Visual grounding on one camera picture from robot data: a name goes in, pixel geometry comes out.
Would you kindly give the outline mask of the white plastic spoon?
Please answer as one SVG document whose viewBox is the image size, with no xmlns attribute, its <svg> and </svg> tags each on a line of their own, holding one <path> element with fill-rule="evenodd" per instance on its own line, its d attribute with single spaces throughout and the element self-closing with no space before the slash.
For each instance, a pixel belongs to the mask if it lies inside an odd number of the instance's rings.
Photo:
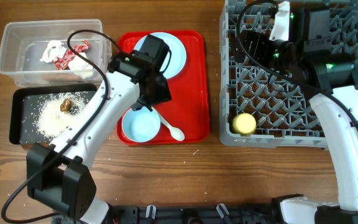
<svg viewBox="0 0 358 224">
<path fill-rule="evenodd" d="M 152 109 L 158 114 L 160 118 L 160 122 L 168 128 L 170 135 L 174 140 L 176 141 L 185 140 L 185 135 L 181 129 L 172 126 L 154 107 L 152 107 Z"/>
</svg>

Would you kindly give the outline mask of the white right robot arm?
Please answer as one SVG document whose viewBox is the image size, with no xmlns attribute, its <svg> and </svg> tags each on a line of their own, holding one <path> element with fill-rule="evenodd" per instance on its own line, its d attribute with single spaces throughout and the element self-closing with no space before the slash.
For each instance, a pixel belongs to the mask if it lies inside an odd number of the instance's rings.
<svg viewBox="0 0 358 224">
<path fill-rule="evenodd" d="M 302 195 L 272 200 L 275 223 L 358 223 L 358 65 L 349 52 L 333 49 L 326 6 L 282 10 L 271 4 L 273 31 L 245 30 L 236 22 L 240 51 L 256 66 L 299 86 L 328 143 L 338 187 L 330 205 Z"/>
</svg>

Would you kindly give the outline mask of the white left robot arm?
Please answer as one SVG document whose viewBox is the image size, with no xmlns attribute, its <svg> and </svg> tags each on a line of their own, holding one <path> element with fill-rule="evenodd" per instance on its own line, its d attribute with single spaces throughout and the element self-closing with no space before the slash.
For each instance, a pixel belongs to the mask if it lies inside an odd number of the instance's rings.
<svg viewBox="0 0 358 224">
<path fill-rule="evenodd" d="M 94 158 L 119 118 L 128 110 L 152 109 L 172 99 L 161 72 L 170 49 L 162 39 L 147 35 L 139 50 L 119 52 L 79 120 L 49 146 L 28 151 L 27 194 L 54 214 L 80 223 L 112 223 L 112 207 L 96 197 L 90 174 Z"/>
</svg>

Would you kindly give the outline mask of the light blue bowl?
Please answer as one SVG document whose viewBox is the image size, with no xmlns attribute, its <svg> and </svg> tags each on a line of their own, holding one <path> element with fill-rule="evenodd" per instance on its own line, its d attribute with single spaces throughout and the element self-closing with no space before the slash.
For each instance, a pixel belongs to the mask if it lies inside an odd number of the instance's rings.
<svg viewBox="0 0 358 224">
<path fill-rule="evenodd" d="M 131 141 L 143 143 L 152 140 L 160 131 L 161 121 L 155 110 L 143 107 L 134 111 L 129 109 L 122 118 L 122 130 Z"/>
</svg>

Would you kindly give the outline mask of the brown food scrap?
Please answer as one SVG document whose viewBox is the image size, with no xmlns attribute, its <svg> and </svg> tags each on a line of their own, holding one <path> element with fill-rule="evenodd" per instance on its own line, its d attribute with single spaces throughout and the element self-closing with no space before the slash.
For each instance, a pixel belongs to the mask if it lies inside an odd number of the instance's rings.
<svg viewBox="0 0 358 224">
<path fill-rule="evenodd" d="M 62 104 L 60 105 L 60 111 L 61 112 L 68 112 L 71 110 L 72 102 L 68 98 L 64 99 Z"/>
</svg>

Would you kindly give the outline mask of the yellow plastic cup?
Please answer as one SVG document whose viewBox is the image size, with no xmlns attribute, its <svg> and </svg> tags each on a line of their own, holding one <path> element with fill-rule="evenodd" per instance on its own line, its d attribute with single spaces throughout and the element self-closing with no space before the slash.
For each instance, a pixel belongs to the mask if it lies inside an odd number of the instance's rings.
<svg viewBox="0 0 358 224">
<path fill-rule="evenodd" d="M 232 120 L 232 130 L 237 134 L 250 135 L 256 130 L 255 118 L 249 113 L 241 113 Z"/>
</svg>

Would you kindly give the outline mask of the red snack wrapper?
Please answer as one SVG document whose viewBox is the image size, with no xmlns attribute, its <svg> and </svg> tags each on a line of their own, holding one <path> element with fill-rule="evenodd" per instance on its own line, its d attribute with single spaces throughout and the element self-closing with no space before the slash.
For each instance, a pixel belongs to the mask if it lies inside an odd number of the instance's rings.
<svg viewBox="0 0 358 224">
<path fill-rule="evenodd" d="M 90 48 L 90 43 L 87 40 L 83 40 L 79 44 L 74 46 L 74 51 L 78 53 L 82 53 L 85 50 Z M 71 50 L 67 50 L 62 58 L 58 58 L 56 62 L 54 62 L 55 66 L 59 70 L 64 70 L 67 68 L 68 64 L 75 59 L 76 54 L 74 54 Z"/>
</svg>

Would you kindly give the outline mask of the white rice pile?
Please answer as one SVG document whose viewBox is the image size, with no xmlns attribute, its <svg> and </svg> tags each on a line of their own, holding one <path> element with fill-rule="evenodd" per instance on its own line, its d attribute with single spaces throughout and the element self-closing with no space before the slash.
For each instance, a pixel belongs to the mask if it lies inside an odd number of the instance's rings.
<svg viewBox="0 0 358 224">
<path fill-rule="evenodd" d="M 92 95 L 89 91 L 40 95 L 35 110 L 38 115 L 33 122 L 36 133 L 48 140 L 59 136 L 76 122 Z M 65 100 L 71 103 L 71 107 L 68 111 L 61 111 L 60 107 Z"/>
</svg>

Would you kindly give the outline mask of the white napkin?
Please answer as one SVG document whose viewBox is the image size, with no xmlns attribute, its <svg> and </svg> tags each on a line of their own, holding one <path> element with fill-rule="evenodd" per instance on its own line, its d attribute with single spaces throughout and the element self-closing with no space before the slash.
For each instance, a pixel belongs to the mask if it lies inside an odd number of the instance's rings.
<svg viewBox="0 0 358 224">
<path fill-rule="evenodd" d="M 47 44 L 40 61 L 45 63 L 54 63 L 58 58 L 62 58 L 67 50 L 69 49 L 63 46 L 63 42 L 59 40 L 51 40 Z M 75 59 L 68 64 L 67 68 L 70 70 L 78 70 L 78 72 L 75 72 L 74 74 L 82 79 L 93 76 L 93 72 L 85 72 L 85 70 L 91 70 L 93 67 L 78 56 L 76 56 Z"/>
</svg>

